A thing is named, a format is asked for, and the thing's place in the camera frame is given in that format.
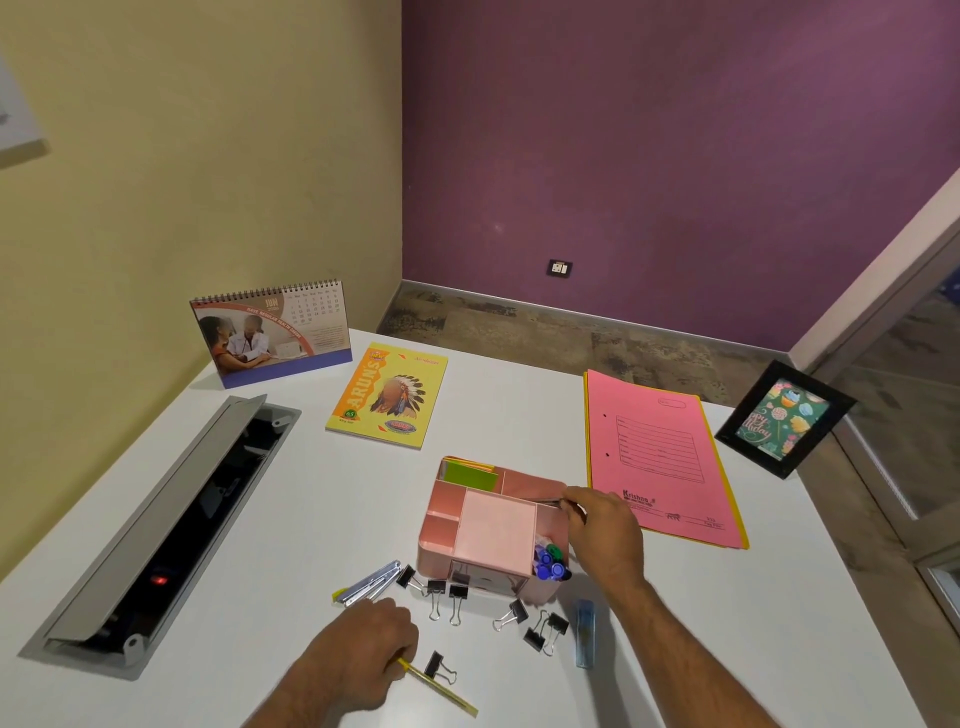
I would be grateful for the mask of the pink memo pad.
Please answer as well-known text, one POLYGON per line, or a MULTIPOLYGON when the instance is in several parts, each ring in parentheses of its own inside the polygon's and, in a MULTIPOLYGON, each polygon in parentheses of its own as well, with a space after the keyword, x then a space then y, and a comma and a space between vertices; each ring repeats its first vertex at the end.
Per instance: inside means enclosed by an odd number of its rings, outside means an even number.
POLYGON ((467 490, 453 557, 500 573, 526 576, 533 563, 536 519, 533 503, 467 490))

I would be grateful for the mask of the person's right hand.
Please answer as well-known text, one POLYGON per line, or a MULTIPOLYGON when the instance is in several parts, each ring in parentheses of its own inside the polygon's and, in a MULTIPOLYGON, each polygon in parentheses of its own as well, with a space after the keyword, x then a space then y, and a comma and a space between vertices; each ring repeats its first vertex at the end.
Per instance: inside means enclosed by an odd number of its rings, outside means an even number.
POLYGON ((642 528, 631 508, 614 493, 601 496, 601 524, 587 537, 568 540, 582 569, 609 601, 646 585, 642 528))

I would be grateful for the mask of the silver stapler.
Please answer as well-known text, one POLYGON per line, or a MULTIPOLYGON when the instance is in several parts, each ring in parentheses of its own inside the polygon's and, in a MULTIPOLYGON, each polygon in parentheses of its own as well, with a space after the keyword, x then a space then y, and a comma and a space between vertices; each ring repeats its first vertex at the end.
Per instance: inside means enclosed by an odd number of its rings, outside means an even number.
POLYGON ((402 575, 402 572, 403 564, 399 560, 385 564, 377 571, 350 586, 348 594, 346 594, 342 600, 334 603, 344 608, 349 608, 359 601, 374 601, 378 599, 387 588, 396 583, 402 575))

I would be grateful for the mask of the black framed greeting picture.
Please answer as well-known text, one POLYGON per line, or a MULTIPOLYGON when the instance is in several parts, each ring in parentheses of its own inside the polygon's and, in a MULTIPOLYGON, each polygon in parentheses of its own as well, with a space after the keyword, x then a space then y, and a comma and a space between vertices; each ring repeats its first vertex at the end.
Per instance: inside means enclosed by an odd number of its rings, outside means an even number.
POLYGON ((774 360, 714 438, 785 480, 857 404, 854 397, 774 360))

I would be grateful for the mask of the person's left forearm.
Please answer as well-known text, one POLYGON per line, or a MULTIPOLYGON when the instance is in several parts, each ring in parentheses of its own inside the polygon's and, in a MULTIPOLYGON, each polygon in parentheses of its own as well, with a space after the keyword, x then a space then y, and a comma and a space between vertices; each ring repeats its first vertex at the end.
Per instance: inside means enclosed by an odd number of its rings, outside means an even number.
POLYGON ((295 661, 241 728, 323 728, 339 712, 342 672, 328 663, 295 661))

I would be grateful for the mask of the glass door with grey frame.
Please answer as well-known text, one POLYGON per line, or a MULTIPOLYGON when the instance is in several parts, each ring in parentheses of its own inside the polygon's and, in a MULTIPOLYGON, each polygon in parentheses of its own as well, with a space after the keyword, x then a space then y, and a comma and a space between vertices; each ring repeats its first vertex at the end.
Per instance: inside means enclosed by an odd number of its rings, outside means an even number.
POLYGON ((960 635, 960 221, 810 370, 857 404, 835 436, 960 635))

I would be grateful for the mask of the pink desk organizer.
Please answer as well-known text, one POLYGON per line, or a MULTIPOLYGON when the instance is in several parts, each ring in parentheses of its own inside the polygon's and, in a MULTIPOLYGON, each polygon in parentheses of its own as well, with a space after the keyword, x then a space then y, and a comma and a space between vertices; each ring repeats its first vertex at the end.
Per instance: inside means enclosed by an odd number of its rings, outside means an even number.
POLYGON ((562 481, 456 456, 440 460, 415 569, 533 605, 572 577, 562 481))

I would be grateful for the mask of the green sticky note pad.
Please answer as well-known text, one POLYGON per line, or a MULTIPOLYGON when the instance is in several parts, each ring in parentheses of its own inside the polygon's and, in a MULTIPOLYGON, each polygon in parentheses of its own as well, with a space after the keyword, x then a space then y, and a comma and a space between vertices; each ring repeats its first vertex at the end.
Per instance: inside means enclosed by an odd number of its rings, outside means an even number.
POLYGON ((480 467, 461 460, 442 460, 439 468, 439 479, 446 483, 476 491, 499 492, 499 474, 492 467, 480 467))

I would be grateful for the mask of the person's left hand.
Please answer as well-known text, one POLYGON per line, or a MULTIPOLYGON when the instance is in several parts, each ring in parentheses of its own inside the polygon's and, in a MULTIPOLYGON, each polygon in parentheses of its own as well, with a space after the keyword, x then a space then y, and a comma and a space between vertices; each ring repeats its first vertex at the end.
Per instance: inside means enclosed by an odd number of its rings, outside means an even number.
POLYGON ((342 611, 315 637, 296 660, 329 664, 342 673, 340 709, 372 710, 385 701, 395 683, 381 683, 374 675, 369 653, 370 604, 362 600, 342 611))

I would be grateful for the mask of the clear blue plastic case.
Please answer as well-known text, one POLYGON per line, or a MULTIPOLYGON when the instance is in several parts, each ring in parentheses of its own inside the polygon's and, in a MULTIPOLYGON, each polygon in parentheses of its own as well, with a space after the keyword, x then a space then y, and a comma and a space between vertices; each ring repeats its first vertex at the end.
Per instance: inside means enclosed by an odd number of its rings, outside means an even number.
POLYGON ((596 613, 594 601, 578 599, 574 615, 574 654, 577 668, 590 671, 596 655, 596 613))

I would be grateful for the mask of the white paper on wall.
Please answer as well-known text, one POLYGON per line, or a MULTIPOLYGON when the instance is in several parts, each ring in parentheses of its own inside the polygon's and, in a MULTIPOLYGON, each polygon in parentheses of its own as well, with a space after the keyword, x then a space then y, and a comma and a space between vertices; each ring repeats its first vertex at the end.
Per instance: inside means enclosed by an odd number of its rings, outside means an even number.
POLYGON ((42 129, 6 61, 0 56, 0 169, 49 152, 42 129))

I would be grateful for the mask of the scattered black binder clips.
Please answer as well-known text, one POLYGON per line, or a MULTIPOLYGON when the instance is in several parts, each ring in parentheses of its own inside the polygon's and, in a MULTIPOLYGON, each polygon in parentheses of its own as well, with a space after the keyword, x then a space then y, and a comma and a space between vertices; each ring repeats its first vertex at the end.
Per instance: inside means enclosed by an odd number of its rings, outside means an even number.
MULTIPOLYGON (((428 579, 422 582, 417 577, 414 567, 407 564, 399 572, 394 584, 402 589, 413 589, 422 598, 429 601, 429 619, 432 622, 437 622, 441 618, 441 600, 449 599, 451 601, 449 623, 452 626, 462 625, 462 607, 472 594, 467 583, 442 579, 428 579)), ((492 620, 491 626, 496 633, 500 633, 506 625, 521 625, 530 618, 532 609, 521 599, 515 598, 509 602, 505 614, 492 620)), ((563 616, 556 612, 540 610, 536 625, 528 627, 522 639, 537 653, 551 657, 554 654, 558 638, 566 635, 569 629, 570 622, 563 616)), ((423 674, 430 680, 441 680, 449 686, 454 685, 457 680, 457 672, 449 668, 445 664, 444 657, 436 651, 427 662, 423 674)))

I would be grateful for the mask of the yellow notebook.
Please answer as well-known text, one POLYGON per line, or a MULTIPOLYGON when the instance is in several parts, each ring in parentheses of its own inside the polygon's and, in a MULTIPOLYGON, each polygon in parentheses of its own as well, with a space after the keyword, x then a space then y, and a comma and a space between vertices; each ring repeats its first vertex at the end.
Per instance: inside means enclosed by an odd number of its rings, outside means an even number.
POLYGON ((438 353, 371 343, 325 429, 419 451, 448 365, 438 353))

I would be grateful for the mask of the black power strip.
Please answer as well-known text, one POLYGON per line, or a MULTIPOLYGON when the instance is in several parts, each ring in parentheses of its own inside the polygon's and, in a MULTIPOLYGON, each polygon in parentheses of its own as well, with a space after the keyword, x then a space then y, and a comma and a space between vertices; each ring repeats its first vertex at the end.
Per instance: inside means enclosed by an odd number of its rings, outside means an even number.
POLYGON ((153 637, 211 542, 280 439, 270 421, 254 418, 179 517, 102 627, 81 645, 121 653, 130 637, 153 637))

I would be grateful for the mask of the person's right forearm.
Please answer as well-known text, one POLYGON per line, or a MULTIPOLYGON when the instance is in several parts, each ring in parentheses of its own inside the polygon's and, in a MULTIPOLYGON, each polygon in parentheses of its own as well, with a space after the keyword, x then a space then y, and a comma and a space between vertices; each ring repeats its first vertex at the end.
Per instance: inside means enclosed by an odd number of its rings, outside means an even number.
POLYGON ((603 591, 666 728, 781 728, 645 579, 603 591))

